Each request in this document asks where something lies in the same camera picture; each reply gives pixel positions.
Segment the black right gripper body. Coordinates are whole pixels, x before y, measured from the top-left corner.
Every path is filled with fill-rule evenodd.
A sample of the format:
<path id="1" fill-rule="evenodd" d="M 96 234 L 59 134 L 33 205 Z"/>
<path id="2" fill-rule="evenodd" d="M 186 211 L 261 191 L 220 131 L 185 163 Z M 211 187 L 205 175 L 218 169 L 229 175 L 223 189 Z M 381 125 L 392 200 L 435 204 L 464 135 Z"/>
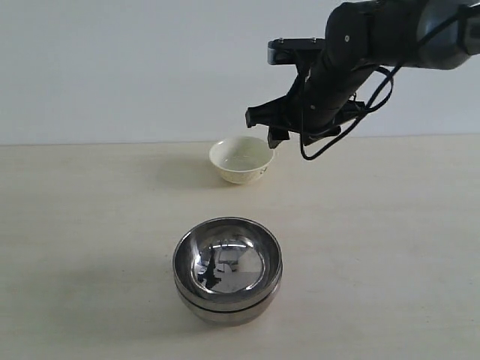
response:
<path id="1" fill-rule="evenodd" d="M 364 74 L 299 74 L 284 105 L 290 130 L 301 135 L 304 146 L 339 135 L 341 125 L 366 107 L 352 99 L 365 81 Z"/>

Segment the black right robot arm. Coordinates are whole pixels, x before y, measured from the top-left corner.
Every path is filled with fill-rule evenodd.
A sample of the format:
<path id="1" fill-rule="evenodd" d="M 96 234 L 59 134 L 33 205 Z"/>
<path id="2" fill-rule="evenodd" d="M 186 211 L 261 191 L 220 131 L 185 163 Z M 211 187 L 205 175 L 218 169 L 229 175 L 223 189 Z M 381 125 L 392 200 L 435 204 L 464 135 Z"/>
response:
<path id="1" fill-rule="evenodd" d="M 292 133 L 309 146 L 373 111 L 354 94 L 374 72 L 449 71 L 477 55 L 479 3 L 344 2 L 329 15 L 324 37 L 278 38 L 267 49 L 270 65 L 293 65 L 297 75 L 284 96 L 248 108 L 246 124 L 266 126 L 271 148 Z"/>

